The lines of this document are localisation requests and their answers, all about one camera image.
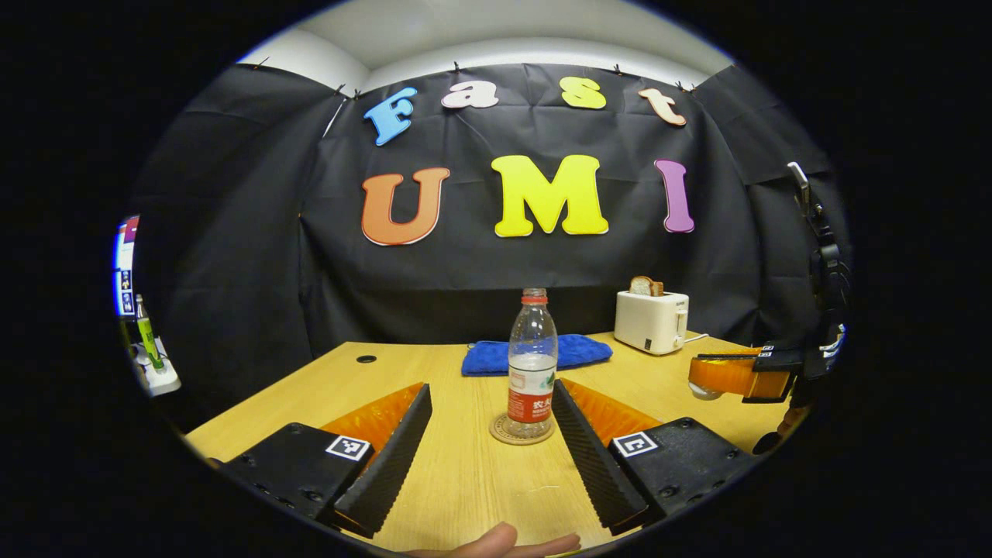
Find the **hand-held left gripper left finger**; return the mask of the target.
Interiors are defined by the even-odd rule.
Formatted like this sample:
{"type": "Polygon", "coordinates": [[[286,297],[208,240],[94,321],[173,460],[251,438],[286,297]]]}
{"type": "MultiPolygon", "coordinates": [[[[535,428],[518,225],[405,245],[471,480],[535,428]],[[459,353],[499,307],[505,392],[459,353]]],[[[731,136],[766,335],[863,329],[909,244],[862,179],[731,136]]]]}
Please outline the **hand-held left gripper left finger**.
{"type": "Polygon", "coordinates": [[[288,423],[217,467],[295,515],[372,538],[393,508],[431,417],[431,388],[419,382],[320,428],[288,423]]]}

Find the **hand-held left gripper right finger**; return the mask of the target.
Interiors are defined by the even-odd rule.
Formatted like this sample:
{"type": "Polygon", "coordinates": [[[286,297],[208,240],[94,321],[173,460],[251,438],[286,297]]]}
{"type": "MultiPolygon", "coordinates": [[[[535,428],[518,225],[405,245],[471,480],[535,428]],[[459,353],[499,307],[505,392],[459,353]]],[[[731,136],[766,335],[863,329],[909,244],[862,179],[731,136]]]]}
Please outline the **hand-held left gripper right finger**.
{"type": "Polygon", "coordinates": [[[609,429],[591,389],[557,379],[552,410],[599,522],[620,536],[715,498],[760,461],[691,417],[609,429]]]}

